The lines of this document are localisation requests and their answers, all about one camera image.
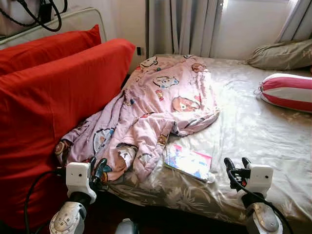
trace striped bolster pillow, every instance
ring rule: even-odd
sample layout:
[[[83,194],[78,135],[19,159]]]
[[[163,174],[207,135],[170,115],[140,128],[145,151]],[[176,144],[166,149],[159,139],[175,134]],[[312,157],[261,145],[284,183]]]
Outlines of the striped bolster pillow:
[[[264,79],[261,98],[273,105],[312,113],[312,78],[276,73]]]

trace white curtain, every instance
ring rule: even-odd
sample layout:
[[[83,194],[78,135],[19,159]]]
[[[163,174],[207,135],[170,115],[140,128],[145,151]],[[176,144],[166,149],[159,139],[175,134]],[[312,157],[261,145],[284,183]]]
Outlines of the white curtain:
[[[298,0],[277,42],[306,40],[312,36],[312,0]]]
[[[218,0],[149,0],[148,55],[209,57]]]

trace bed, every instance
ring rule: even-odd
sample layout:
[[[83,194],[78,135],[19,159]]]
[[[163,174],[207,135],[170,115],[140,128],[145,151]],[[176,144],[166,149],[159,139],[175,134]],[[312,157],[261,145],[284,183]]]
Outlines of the bed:
[[[179,55],[157,55],[181,57]],[[161,158],[140,183],[132,170],[109,184],[109,192],[141,206],[165,206],[226,222],[243,224],[243,205],[230,189],[223,159],[241,168],[241,158],[274,168],[267,200],[287,217],[295,233],[312,228],[312,116],[265,103],[258,96],[260,82],[276,71],[264,71],[243,61],[204,58],[217,92],[220,116],[211,126],[175,143],[213,157],[214,183],[203,183],[163,166]],[[291,74],[311,76],[309,71]]]

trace colorful book cover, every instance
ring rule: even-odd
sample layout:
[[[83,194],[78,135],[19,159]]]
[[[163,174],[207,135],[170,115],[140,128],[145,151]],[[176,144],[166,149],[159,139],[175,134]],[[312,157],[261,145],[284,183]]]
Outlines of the colorful book cover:
[[[212,157],[209,155],[172,144],[167,148],[164,165],[207,182],[212,176],[209,172],[211,160]]]

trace cartoon print blanket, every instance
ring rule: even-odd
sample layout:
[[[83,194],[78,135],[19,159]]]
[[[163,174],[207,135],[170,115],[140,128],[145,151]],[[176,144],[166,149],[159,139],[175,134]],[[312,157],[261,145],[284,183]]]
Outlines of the cartoon print blanket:
[[[118,179],[132,165],[143,181],[170,133],[193,134],[212,124],[218,114],[210,72],[200,58],[151,57],[102,111],[61,139],[55,154],[62,164],[107,158],[105,180]]]

